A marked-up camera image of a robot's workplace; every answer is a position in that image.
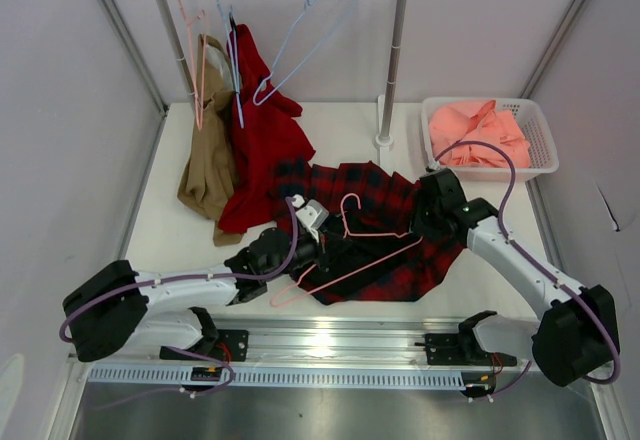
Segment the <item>red plaid skirt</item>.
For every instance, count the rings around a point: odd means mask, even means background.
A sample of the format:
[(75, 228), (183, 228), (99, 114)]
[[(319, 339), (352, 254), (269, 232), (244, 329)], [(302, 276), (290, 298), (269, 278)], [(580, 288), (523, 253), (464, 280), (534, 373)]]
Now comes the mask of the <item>red plaid skirt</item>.
[[(285, 200), (299, 194), (307, 200), (317, 200), (328, 210), (329, 217), (321, 231), (343, 238), (340, 202), (345, 194), (353, 192), (360, 196), (362, 204), (358, 211), (354, 198), (345, 203), (353, 232), (402, 234), (409, 231), (417, 189), (417, 183), (397, 173), (389, 175), (372, 162), (343, 163), (332, 168), (310, 165), (303, 159), (286, 160), (274, 173), (272, 218), (280, 229), (290, 232), (292, 220)], [(420, 236), (412, 234), (400, 240), (349, 240), (350, 249), (339, 263), (335, 278), (402, 248), (417, 237)], [(423, 238), (418, 246), (312, 296), (323, 305), (346, 301), (415, 302), (442, 283), (462, 250), (454, 239), (431, 242)], [(304, 281), (299, 286), (304, 291), (315, 287), (318, 286)]]

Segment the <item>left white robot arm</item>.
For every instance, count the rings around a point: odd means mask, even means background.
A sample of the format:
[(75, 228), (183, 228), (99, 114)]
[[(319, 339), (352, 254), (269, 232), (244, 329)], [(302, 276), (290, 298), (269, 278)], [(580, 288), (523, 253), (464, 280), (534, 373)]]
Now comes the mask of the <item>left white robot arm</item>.
[(163, 360), (209, 358), (220, 333), (208, 311), (247, 303), (281, 274), (328, 270), (351, 243), (340, 234), (269, 228), (236, 255), (203, 270), (136, 271), (127, 260), (101, 269), (63, 301), (62, 341), (81, 362), (156, 353)]

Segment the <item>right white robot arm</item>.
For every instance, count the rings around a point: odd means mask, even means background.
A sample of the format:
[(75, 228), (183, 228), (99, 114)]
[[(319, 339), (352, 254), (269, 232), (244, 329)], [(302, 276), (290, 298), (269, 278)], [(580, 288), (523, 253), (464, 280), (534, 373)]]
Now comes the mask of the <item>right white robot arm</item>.
[[(471, 330), (456, 340), (458, 355), (479, 363), (504, 353), (537, 365), (553, 384), (578, 379), (615, 382), (621, 373), (620, 342), (613, 295), (586, 287), (525, 248), (504, 221), (504, 210), (487, 200), (469, 200), (453, 171), (421, 177), (410, 229), (428, 240), (456, 240), (493, 267), (534, 311), (533, 321), (497, 313), (478, 314)], [(595, 371), (610, 364), (600, 380)]]

